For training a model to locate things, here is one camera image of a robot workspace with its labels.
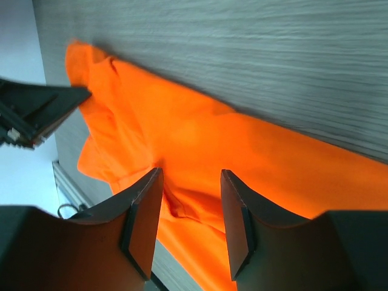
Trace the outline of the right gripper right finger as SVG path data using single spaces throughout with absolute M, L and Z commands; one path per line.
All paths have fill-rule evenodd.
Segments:
M 292 213 L 221 172 L 232 280 L 239 290 L 386 290 L 387 212 Z

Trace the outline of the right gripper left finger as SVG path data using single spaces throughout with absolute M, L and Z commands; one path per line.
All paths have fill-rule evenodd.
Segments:
M 152 272 L 163 172 L 73 215 L 1 207 L 2 290 L 162 290 Z

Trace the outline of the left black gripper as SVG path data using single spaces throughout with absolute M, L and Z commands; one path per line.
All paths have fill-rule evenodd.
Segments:
M 34 150 L 89 97 L 91 93 L 83 86 L 1 79 L 1 146 Z

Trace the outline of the orange t-shirt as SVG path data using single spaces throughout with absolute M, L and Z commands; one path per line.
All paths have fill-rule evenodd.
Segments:
M 119 193 L 164 172 L 157 238 L 203 290 L 235 290 L 222 214 L 221 171 L 306 218 L 326 210 L 387 209 L 387 166 L 238 113 L 90 44 L 67 47 L 89 129 L 81 173 Z

